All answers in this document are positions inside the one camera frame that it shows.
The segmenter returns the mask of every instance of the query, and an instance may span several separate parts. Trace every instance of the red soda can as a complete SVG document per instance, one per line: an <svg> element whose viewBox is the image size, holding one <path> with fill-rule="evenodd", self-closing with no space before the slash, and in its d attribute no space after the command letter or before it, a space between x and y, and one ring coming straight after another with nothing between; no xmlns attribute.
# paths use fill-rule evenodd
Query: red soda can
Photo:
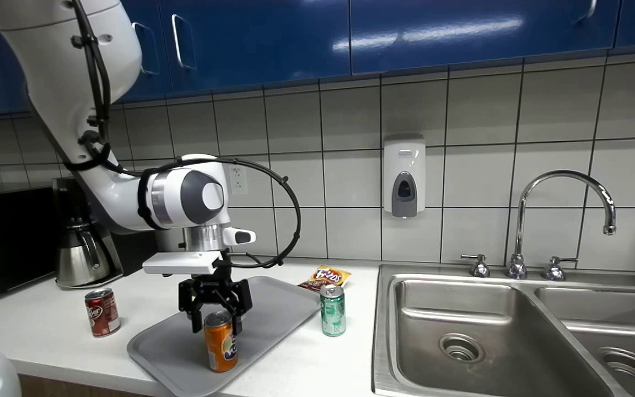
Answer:
<svg viewBox="0 0 635 397"><path fill-rule="evenodd" d="M113 289L97 289L86 294L84 304L87 307L90 328L95 338L109 336L120 326Z"/></svg>

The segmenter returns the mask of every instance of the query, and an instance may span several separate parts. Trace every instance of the tile backsplash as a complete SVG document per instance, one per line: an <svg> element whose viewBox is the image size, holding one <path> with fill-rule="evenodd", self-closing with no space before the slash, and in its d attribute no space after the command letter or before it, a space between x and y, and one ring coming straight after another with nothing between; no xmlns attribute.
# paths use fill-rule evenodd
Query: tile backsplash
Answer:
<svg viewBox="0 0 635 397"><path fill-rule="evenodd" d="M423 134L425 211L381 209L381 142ZM580 268L635 272L635 56L367 78L278 91L114 106L109 142L129 168L188 152L242 156L288 176L302 203L296 259L502 264L522 188L546 169L602 181L618 234L602 237L596 192L571 178L534 189L524 256L572 256ZM0 116L0 192L64 176L26 115ZM284 192L253 169L227 168L235 227L258 232L251 254L294 232Z"/></svg>

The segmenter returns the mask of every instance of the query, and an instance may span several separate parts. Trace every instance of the white countertop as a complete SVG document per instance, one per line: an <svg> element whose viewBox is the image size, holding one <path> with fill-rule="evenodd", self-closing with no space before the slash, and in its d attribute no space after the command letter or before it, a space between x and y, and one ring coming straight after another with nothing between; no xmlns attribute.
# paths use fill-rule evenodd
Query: white countertop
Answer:
<svg viewBox="0 0 635 397"><path fill-rule="evenodd" d="M318 314L234 379L223 395L372 395L370 342L376 267L344 267L339 262L335 267L352 274L346 286L346 332L327 338ZM234 280L270 276L300 285L315 268L318 264L307 262L266 272L235 268ZM92 338L90 332L84 307L86 292L59 292L53 280L44 280L0 297L0 352L21 374L162 395L162 389L127 358L126 345L144 328L179 314L176 286L181 280L186 278L161 278L144 272L114 280L109 286L116 297L120 328L107 338Z"/></svg>

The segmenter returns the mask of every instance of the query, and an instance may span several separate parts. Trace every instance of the orange bottle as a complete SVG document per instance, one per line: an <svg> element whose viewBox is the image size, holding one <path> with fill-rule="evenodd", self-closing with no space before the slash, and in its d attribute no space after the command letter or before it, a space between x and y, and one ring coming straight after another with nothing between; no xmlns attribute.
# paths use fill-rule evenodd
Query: orange bottle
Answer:
<svg viewBox="0 0 635 397"><path fill-rule="evenodd" d="M227 312L209 314L204 317L204 347L209 356L209 368L214 372L227 372L235 366L235 345L231 336L231 317Z"/></svg>

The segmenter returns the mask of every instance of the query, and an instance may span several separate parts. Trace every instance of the drain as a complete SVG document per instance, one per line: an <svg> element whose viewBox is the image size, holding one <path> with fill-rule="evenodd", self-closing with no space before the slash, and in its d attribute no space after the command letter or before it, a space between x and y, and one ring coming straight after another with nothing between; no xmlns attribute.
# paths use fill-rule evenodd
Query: drain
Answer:
<svg viewBox="0 0 635 397"><path fill-rule="evenodd" d="M622 372L625 378L635 378L635 352L618 347L602 348L602 361L607 368Z"/></svg>
<svg viewBox="0 0 635 397"><path fill-rule="evenodd" d="M485 348L464 332L443 336L440 351L453 361L480 361L485 358Z"/></svg>

